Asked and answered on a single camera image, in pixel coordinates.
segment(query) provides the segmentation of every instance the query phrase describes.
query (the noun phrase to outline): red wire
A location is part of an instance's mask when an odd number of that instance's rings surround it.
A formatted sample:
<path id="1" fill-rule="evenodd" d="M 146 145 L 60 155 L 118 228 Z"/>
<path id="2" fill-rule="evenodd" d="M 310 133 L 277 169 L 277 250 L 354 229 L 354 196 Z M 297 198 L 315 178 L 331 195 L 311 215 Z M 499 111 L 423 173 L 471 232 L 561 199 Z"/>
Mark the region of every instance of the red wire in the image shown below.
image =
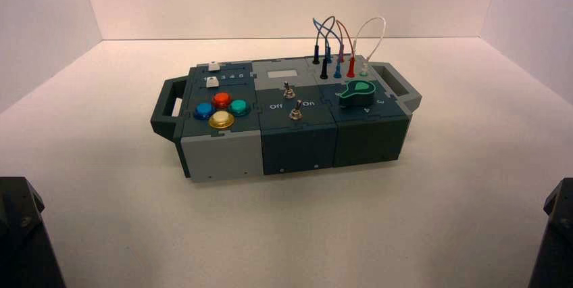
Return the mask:
<path id="1" fill-rule="evenodd" d="M 352 57 L 354 57 L 354 46 L 352 45 L 352 40 L 350 39 L 350 35 L 348 34 L 348 30 L 346 30 L 346 27 L 344 26 L 344 24 L 340 21 L 337 20 L 337 26 L 340 29 L 340 26 L 342 26 L 344 28 L 344 32 L 346 32 L 346 37 L 348 38 L 348 42 L 350 43 L 350 49 L 352 50 Z"/>

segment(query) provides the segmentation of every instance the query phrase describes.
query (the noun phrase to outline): blue button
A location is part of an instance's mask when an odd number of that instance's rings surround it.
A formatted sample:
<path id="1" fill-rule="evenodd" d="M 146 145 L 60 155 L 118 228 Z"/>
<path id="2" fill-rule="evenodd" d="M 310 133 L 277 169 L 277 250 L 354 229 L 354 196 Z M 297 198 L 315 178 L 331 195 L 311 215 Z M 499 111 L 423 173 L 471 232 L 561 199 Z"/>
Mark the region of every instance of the blue button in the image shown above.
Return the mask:
<path id="1" fill-rule="evenodd" d="M 200 103 L 195 108 L 195 113 L 193 114 L 193 116 L 196 119 L 207 120 L 214 113 L 215 113 L 215 108 L 210 103 L 203 102 Z"/>

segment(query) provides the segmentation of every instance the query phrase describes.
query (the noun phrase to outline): round arcade button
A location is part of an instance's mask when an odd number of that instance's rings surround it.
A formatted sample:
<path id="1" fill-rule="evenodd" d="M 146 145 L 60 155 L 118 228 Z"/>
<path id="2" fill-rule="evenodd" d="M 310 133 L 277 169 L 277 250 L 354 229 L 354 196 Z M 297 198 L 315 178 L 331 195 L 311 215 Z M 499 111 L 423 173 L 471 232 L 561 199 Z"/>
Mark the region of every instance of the round arcade button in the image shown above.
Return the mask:
<path id="1" fill-rule="evenodd" d="M 210 103 L 203 102 L 197 105 L 197 107 L 195 108 L 195 112 L 193 112 L 193 116 L 195 117 L 195 119 L 207 120 L 214 113 L 215 113 L 215 107 L 212 106 Z"/>
<path id="2" fill-rule="evenodd" d="M 249 105 L 245 100 L 234 100 L 229 105 L 229 112 L 236 117 L 249 113 Z"/>
<path id="3" fill-rule="evenodd" d="M 234 117 L 227 111 L 217 111 L 209 118 L 209 125 L 215 129 L 225 129 L 234 122 Z"/>
<path id="4" fill-rule="evenodd" d="M 219 92 L 213 96 L 211 103 L 217 109 L 224 109 L 224 108 L 228 107 L 229 104 L 231 103 L 231 96 L 227 92 Z"/>

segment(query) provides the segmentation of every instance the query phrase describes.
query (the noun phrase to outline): dial knob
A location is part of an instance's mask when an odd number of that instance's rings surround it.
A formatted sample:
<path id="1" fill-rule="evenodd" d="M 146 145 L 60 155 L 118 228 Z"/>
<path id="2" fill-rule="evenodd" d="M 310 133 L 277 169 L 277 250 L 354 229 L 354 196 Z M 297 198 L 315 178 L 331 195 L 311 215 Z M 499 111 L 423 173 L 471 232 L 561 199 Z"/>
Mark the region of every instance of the dial knob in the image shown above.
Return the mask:
<path id="1" fill-rule="evenodd" d="M 342 107 L 367 107 L 374 103 L 376 85 L 366 80 L 351 80 L 346 83 L 346 91 L 340 94 Z"/>

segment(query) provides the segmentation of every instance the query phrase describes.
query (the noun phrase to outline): gray plastic handle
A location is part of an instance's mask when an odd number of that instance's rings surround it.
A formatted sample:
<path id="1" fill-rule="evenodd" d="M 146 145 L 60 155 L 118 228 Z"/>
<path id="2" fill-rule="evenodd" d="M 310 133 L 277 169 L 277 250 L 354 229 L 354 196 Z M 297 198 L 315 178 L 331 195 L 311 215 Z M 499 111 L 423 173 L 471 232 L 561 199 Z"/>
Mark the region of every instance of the gray plastic handle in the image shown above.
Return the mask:
<path id="1" fill-rule="evenodd" d="M 422 95 L 390 63 L 370 62 L 370 65 L 411 112 L 420 106 Z"/>

